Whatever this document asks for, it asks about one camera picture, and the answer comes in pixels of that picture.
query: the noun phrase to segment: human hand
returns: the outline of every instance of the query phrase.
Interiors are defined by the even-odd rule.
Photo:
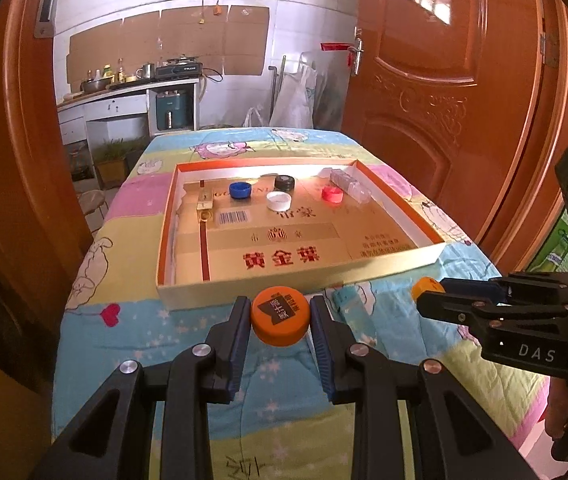
[[[551,378],[544,427],[552,438],[561,438],[568,430],[568,386],[563,379]]]

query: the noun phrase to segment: bed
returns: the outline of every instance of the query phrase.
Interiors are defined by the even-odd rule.
[[[410,297],[420,277],[485,280],[498,275],[495,267],[442,210],[349,137],[277,128],[172,134],[150,143],[113,200],[68,298],[53,436],[121,362],[171,360],[227,318],[230,305],[168,311],[161,304],[155,289],[161,221],[178,162],[255,156],[358,158],[442,234],[448,243],[432,266],[318,293],[359,341],[391,359],[440,359],[519,447],[546,406],[548,378],[484,361],[467,329],[422,319]],[[162,413],[159,406],[151,479],[158,478]],[[282,349],[251,335],[235,400],[209,407],[215,478],[350,478],[353,416],[352,406],[328,402],[305,339]]]

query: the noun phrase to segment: red heart print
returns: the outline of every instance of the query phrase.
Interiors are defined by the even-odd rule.
[[[106,326],[113,327],[117,323],[119,323],[117,314],[119,314],[120,310],[121,307],[118,304],[111,303],[104,310],[102,310],[99,315],[101,316],[101,319],[104,320],[104,323],[106,323]]]

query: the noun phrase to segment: cardboard sheet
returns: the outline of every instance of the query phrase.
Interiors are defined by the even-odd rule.
[[[224,43],[224,73],[261,75],[269,34],[268,7],[232,6]]]
[[[66,57],[67,81],[70,91],[80,91],[88,70],[103,70],[104,65],[117,66],[121,45],[122,20],[104,23],[70,37],[70,53]]]
[[[79,91],[88,70],[118,60],[126,75],[146,62],[161,62],[182,55],[196,56],[205,67],[230,75],[260,75],[264,69],[269,31],[268,7],[181,7],[146,12],[93,27],[70,37],[66,58],[67,81]]]

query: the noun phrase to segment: das logo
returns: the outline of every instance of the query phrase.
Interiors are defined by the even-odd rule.
[[[539,346],[537,348],[530,348],[527,344],[522,343],[522,346],[520,346],[520,357],[525,357],[531,361],[541,361],[544,359],[545,362],[552,363],[555,360],[555,350],[548,350],[544,354],[544,351]]]

